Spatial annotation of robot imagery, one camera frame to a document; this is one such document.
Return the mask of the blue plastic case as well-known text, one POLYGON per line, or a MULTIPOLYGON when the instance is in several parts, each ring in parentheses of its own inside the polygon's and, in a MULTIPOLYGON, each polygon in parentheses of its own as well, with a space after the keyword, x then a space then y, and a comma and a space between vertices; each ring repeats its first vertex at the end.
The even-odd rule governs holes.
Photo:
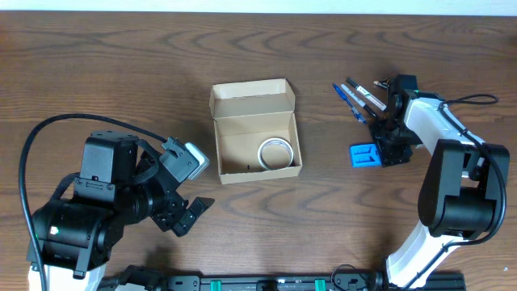
POLYGON ((381 165, 380 154, 375 144, 357 144, 349 148, 351 165, 354 168, 379 167, 381 165))

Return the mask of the blue ballpoint pen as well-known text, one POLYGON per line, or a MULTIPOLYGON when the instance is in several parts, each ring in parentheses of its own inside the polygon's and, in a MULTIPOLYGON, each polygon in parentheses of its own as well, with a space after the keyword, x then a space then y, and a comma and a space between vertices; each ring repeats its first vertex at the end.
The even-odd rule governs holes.
POLYGON ((352 115, 363 124, 367 124, 367 121, 364 119, 362 114, 356 109, 356 107, 351 103, 351 101, 347 98, 344 91, 335 83, 333 83, 333 88, 336 91, 336 93, 339 95, 339 97, 347 104, 347 106, 350 108, 352 115))

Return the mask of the brown cardboard box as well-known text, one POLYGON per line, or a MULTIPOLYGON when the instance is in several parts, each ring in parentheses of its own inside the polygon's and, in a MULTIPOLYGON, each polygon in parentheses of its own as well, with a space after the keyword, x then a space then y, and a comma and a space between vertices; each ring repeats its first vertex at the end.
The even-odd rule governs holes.
POLYGON ((296 96, 285 78, 212 86, 209 100, 214 122, 217 169, 223 184, 296 177, 303 167, 298 138, 296 96), (294 150, 290 167, 267 171, 258 160, 269 138, 288 141, 294 150))

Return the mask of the white tape roll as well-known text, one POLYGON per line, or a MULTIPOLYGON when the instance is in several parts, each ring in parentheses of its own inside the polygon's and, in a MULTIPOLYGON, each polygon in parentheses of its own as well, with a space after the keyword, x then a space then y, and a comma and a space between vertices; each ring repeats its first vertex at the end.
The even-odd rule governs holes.
POLYGON ((294 161, 294 150, 283 138, 269 138, 258 148, 258 161, 267 171, 287 168, 294 161))

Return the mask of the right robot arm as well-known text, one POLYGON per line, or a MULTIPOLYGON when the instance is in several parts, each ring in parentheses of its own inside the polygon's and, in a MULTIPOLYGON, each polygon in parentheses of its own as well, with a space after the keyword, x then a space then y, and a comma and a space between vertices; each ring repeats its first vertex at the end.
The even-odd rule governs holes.
POLYGON ((387 91, 387 116, 369 131, 382 166, 409 162, 412 146, 424 146, 431 160, 418 194, 418 223, 368 288, 421 289, 455 249, 485 243, 500 230, 510 154, 454 117, 452 101, 419 90, 414 75, 399 74, 380 85, 387 91))

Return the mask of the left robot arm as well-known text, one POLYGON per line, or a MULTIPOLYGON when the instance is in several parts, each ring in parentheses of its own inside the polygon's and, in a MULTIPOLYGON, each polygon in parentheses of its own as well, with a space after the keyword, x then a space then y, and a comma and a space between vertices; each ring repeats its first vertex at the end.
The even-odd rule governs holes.
POLYGON ((67 175, 32 216, 39 250, 27 253, 30 288, 97 289, 125 226, 146 218, 163 232, 187 234, 214 201, 185 200, 177 189, 208 164, 195 145, 172 137, 157 151, 132 134, 93 132, 81 170, 67 175))

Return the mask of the white Toyo whiteboard marker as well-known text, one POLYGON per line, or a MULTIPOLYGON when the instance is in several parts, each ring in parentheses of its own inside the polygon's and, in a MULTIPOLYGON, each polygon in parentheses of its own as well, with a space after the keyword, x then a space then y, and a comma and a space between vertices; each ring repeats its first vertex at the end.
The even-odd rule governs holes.
POLYGON ((352 78, 347 78, 347 83, 351 85, 356 91, 358 91, 363 97, 365 97, 368 101, 378 107, 381 111, 385 111, 387 109, 387 105, 381 102, 377 97, 367 91, 364 87, 359 85, 352 78))

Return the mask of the correction tape dispenser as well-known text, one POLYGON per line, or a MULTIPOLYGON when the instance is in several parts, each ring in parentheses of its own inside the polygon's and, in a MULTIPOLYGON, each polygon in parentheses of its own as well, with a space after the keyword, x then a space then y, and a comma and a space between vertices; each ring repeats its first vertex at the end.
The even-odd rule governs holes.
POLYGON ((389 78, 387 78, 385 80, 381 80, 381 81, 377 81, 376 80, 376 81, 373 82, 373 84, 375 86, 378 86, 380 88, 384 88, 386 90, 389 88, 389 83, 390 83, 390 79, 389 78))

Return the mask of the grey Sharpie marker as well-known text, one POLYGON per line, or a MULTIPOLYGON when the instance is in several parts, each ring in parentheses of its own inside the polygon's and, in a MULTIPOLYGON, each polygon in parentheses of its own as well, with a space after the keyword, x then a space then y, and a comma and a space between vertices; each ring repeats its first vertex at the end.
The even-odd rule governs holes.
POLYGON ((362 99, 360 99, 356 94, 354 94, 345 84, 342 84, 341 85, 341 88, 347 93, 349 94, 349 96, 357 102, 357 104, 364 110, 366 111, 371 117, 373 117, 374 119, 378 119, 379 116, 373 111, 373 109, 368 106, 362 99))

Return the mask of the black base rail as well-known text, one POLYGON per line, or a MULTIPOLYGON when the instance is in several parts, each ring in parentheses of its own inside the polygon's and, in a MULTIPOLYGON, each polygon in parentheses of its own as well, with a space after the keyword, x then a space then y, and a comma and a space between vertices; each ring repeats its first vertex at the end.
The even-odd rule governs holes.
POLYGON ((105 277, 101 291, 367 291, 398 290, 383 272, 365 271, 350 265, 318 276, 168 276, 163 272, 131 265, 121 274, 105 277))

